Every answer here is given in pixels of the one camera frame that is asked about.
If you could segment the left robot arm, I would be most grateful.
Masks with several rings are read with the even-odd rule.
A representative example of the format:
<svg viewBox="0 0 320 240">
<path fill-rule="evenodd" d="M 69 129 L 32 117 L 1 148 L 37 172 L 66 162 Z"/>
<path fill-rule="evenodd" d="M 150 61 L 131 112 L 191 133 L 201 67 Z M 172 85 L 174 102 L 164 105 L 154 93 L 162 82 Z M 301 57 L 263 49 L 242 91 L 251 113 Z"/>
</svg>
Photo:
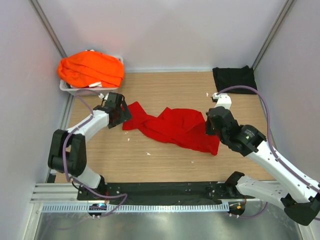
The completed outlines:
<svg viewBox="0 0 320 240">
<path fill-rule="evenodd" d="M 95 200 L 104 198 L 107 189 L 104 177 L 89 167 L 87 142 L 101 129 L 112 129 L 132 119 L 124 95 L 109 92 L 98 97 L 101 104 L 89 107 L 86 118 L 53 133 L 47 162 L 50 169 L 63 173 L 68 182 L 78 183 Z"/>
</svg>

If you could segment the red t-shirt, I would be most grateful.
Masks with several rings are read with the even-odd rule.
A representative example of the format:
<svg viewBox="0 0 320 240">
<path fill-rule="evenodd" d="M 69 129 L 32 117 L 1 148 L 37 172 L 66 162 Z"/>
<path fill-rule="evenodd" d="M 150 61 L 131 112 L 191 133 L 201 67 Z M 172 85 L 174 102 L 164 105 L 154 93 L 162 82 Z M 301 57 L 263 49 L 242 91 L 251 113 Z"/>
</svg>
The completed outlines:
<svg viewBox="0 0 320 240">
<path fill-rule="evenodd" d="M 145 112 L 139 102 L 128 106 L 132 119 L 122 125 L 124 131 L 139 130 L 155 141 L 175 144 L 198 152 L 218 154 L 220 140 L 206 134 L 206 121 L 200 111 L 166 107 L 159 116 Z"/>
</svg>

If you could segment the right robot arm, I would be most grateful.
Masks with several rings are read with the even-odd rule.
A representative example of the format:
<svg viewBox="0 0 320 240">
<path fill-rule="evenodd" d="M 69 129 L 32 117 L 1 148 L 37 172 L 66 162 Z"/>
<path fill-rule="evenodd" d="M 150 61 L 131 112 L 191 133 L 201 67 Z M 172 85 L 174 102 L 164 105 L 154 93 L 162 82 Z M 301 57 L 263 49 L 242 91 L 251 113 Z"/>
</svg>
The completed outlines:
<svg viewBox="0 0 320 240">
<path fill-rule="evenodd" d="M 308 226 L 320 212 L 320 184 L 281 155 L 252 125 L 239 125 L 231 111 L 218 106 L 206 113 L 206 133 L 216 135 L 233 152 L 259 164 L 278 186 L 234 172 L 225 192 L 231 198 L 252 196 L 283 210 L 296 223 Z"/>
</svg>

